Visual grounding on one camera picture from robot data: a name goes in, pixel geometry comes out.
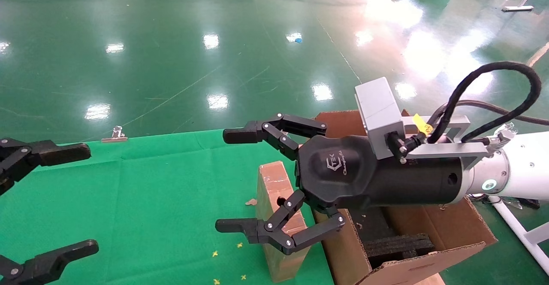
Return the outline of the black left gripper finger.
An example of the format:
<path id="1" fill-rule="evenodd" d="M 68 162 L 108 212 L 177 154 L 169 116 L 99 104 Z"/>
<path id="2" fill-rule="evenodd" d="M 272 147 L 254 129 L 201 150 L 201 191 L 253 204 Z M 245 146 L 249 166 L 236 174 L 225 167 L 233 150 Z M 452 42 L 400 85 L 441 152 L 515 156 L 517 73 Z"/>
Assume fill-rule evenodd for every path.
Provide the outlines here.
<path id="1" fill-rule="evenodd" d="M 2 138 L 0 142 L 0 194 L 4 195 L 39 166 L 51 167 L 87 160 L 91 157 L 88 144 L 58 146 L 51 140 L 21 142 Z"/>
<path id="2" fill-rule="evenodd" d="M 96 240 L 84 240 L 55 249 L 18 264 L 1 256 L 2 285 L 45 285 L 60 279 L 65 267 L 99 251 Z"/>

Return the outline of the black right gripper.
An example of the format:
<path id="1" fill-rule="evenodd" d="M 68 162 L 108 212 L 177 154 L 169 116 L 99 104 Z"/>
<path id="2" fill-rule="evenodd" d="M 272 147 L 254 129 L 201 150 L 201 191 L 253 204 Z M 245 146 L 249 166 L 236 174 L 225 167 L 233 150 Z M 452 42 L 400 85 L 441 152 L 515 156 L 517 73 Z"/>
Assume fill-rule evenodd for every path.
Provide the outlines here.
<path id="1" fill-rule="evenodd" d="M 401 163 L 390 156 L 378 159 L 366 136 L 327 138 L 327 125 L 277 114 L 249 121 L 222 132 L 226 144 L 266 142 L 291 161 L 297 160 L 298 187 L 268 220 L 217 220 L 220 233 L 243 233 L 250 244 L 269 244 L 291 255 L 326 239 L 345 224 L 332 211 L 328 220 L 292 236 L 283 227 L 304 203 L 315 209 L 366 209 L 371 206 L 436 205 L 459 198 L 463 170 L 460 158 L 422 158 Z M 289 134 L 311 138 L 301 147 Z"/>

